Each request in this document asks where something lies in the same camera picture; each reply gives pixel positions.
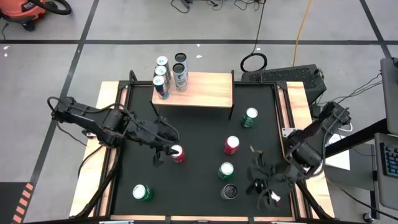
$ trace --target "black mat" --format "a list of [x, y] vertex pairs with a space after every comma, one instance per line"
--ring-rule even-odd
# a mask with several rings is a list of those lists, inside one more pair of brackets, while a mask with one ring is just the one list
[[12, 223], [26, 182], [0, 182], [0, 223]]
[[[139, 119], [155, 119], [149, 99], [152, 89], [134, 87], [131, 110]], [[270, 86], [236, 86], [235, 109], [231, 121], [228, 110], [221, 108], [192, 108], [162, 106], [161, 116], [169, 119], [181, 136], [186, 161], [176, 164], [168, 158], [160, 168], [152, 166], [154, 149], [127, 143], [122, 153], [122, 169], [114, 191], [112, 214], [115, 215], [203, 215], [203, 216], [268, 216], [291, 217], [288, 195], [281, 195], [278, 210], [256, 208], [257, 195], [246, 195], [248, 186], [246, 167], [254, 154], [249, 145], [265, 152], [271, 162], [282, 159], [277, 130], [275, 102]], [[240, 119], [248, 107], [259, 112], [256, 125], [245, 129]], [[235, 135], [240, 140], [239, 150], [228, 156], [223, 152], [224, 141]], [[234, 165], [234, 177], [220, 180], [217, 170], [223, 162]], [[238, 197], [222, 200], [220, 190], [228, 183], [238, 187]], [[146, 184], [154, 189], [154, 199], [140, 202], [132, 196], [136, 184]]]

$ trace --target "green soda can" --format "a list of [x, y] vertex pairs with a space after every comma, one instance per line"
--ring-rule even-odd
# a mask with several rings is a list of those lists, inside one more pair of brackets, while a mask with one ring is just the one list
[[245, 128], [251, 128], [254, 125], [254, 121], [256, 120], [258, 112], [255, 108], [249, 108], [246, 110], [246, 113], [242, 118], [242, 126]]
[[154, 192], [150, 187], [146, 185], [137, 184], [132, 190], [132, 196], [140, 201], [148, 201], [152, 199], [152, 197], [154, 196]]
[[218, 177], [221, 180], [228, 180], [232, 177], [234, 172], [234, 166], [230, 162], [224, 162], [220, 168], [218, 168]]

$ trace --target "wooden shelf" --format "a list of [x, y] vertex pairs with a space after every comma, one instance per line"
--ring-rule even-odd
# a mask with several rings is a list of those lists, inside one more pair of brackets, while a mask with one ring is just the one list
[[232, 89], [232, 74], [230, 73], [189, 72], [187, 90], [177, 91], [174, 77], [172, 77], [169, 97], [161, 100], [154, 89], [152, 103], [154, 105], [230, 108], [233, 104]]

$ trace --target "metal bracket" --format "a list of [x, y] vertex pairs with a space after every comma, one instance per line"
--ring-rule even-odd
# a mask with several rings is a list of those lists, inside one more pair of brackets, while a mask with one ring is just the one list
[[287, 138], [292, 132], [294, 132], [295, 128], [282, 128], [282, 137]]

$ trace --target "blue soda can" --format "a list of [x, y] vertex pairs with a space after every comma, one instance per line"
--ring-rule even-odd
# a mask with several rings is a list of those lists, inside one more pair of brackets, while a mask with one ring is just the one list
[[165, 66], [167, 68], [167, 80], [171, 80], [172, 79], [172, 74], [170, 71], [170, 67], [169, 67], [169, 60], [167, 59], [166, 56], [160, 56], [156, 59], [156, 64], [157, 66]]
[[155, 85], [157, 95], [160, 99], [165, 100], [169, 97], [169, 91], [167, 90], [164, 77], [157, 75], [152, 81]]
[[160, 75], [164, 78], [165, 82], [166, 82], [166, 88], [169, 89], [170, 88], [170, 82], [167, 79], [167, 68], [163, 65], [161, 66], [157, 66], [155, 68], [155, 76], [156, 75]]

